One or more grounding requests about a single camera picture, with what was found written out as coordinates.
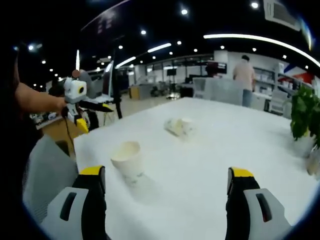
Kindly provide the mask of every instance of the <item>white paper cup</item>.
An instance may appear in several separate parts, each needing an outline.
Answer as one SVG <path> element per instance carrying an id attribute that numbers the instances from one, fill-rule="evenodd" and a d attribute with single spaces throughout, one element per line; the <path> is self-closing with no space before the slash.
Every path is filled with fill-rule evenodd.
<path id="1" fill-rule="evenodd" d="M 183 140 L 189 140 L 196 133 L 195 124 L 186 118 L 170 118 L 165 121 L 164 129 Z"/>
<path id="2" fill-rule="evenodd" d="M 183 118 L 182 120 L 181 138 L 184 140 L 191 139 L 196 134 L 196 126 L 190 119 Z"/>
<path id="3" fill-rule="evenodd" d="M 136 141 L 127 141 L 111 156 L 111 162 L 130 185 L 135 185 L 144 174 L 140 145 Z"/>

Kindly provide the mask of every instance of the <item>person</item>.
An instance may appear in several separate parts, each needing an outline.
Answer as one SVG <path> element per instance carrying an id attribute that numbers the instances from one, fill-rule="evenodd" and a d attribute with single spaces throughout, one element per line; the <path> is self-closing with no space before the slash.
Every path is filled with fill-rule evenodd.
<path id="1" fill-rule="evenodd" d="M 243 86 L 242 106 L 249 108 L 252 101 L 252 92 L 255 89 L 255 70 L 250 64 L 250 58 L 243 55 L 241 62 L 239 62 L 233 69 L 233 79 L 241 82 Z"/>
<path id="2" fill-rule="evenodd" d="M 217 62 L 208 62 L 206 67 L 205 67 L 205 71 L 207 73 L 207 76 L 209 78 L 221 78 L 221 76 L 218 75 L 218 63 Z"/>
<path id="3" fill-rule="evenodd" d="M 1 154 L 8 158 L 3 169 L 10 183 L 10 193 L 15 199 L 21 199 L 23 177 L 29 155 L 41 138 L 30 119 L 30 113 L 57 112 L 60 113 L 67 105 L 63 97 L 55 97 L 46 92 L 38 92 L 20 82 L 18 52 L 8 44 L 3 47 L 5 60 L 1 64 L 3 75 L 0 80 L 1 95 Z"/>

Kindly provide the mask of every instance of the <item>potted plant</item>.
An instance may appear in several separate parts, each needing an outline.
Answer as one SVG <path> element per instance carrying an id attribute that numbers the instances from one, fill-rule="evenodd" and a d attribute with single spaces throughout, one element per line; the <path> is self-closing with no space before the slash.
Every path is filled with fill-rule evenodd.
<path id="1" fill-rule="evenodd" d="M 320 147 L 320 99 L 313 89 L 301 86 L 292 97 L 291 119 L 294 148 L 306 158 L 314 146 Z"/>

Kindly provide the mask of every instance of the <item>gray chair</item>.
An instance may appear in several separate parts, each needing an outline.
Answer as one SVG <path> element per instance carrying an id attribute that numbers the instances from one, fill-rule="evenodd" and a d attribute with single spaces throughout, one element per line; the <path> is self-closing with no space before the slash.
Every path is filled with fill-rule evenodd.
<path id="1" fill-rule="evenodd" d="M 244 89 L 238 81 L 227 78 L 207 78 L 210 100 L 242 106 Z"/>
<path id="2" fill-rule="evenodd" d="M 196 99 L 208 99 L 206 92 L 206 82 L 205 77 L 194 77 L 193 78 L 193 97 Z"/>
<path id="3" fill-rule="evenodd" d="M 23 203 L 40 224 L 49 203 L 78 176 L 77 164 L 47 135 L 33 148 L 25 170 Z"/>

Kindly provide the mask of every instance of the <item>black ceiling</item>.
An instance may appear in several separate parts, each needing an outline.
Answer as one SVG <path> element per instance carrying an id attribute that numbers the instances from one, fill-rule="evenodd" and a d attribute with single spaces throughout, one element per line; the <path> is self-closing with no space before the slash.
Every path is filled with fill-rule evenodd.
<path id="1" fill-rule="evenodd" d="M 70 75 L 75 68 L 77 49 L 80 49 L 81 68 L 91 70 L 99 66 L 99 58 L 114 56 L 114 51 L 117 63 L 136 56 L 137 59 L 131 63 L 138 64 L 141 60 L 152 63 L 193 55 L 193 49 L 198 49 L 197 54 L 213 53 L 220 49 L 221 45 L 228 51 L 236 52 L 250 53 L 252 48 L 257 48 L 256 54 L 277 59 L 281 59 L 285 54 L 287 62 L 300 67 L 309 65 L 309 71 L 318 75 L 319 69 L 315 64 L 294 51 L 275 44 L 245 39 L 203 38 L 206 34 L 221 33 L 257 35 L 293 45 L 317 60 L 320 59 L 317 44 L 310 52 L 301 32 L 266 21 L 263 1 L 255 0 L 260 4 L 259 9 L 252 9 L 251 2 L 42 0 L 21 2 L 12 8 L 12 13 L 8 15 L 12 21 L 12 29 L 25 44 L 20 47 L 19 70 L 21 78 L 29 84 L 50 81 L 55 78 L 54 74 L 60 77 Z M 308 0 L 299 5 L 291 1 L 285 2 L 291 13 L 298 13 L 305 19 L 313 36 L 318 39 L 320 29 L 317 26 L 317 14 L 312 13 L 314 4 L 307 4 Z M 103 17 L 97 17 L 116 4 L 119 5 L 107 11 Z M 182 9 L 187 9 L 188 14 L 182 15 Z M 146 30 L 146 35 L 140 34 L 142 29 Z M 182 41 L 182 45 L 177 45 L 177 41 Z M 165 43 L 172 43 L 172 46 L 147 53 L 148 49 Z M 28 52 L 29 44 L 42 44 L 42 47 L 35 52 Z"/>

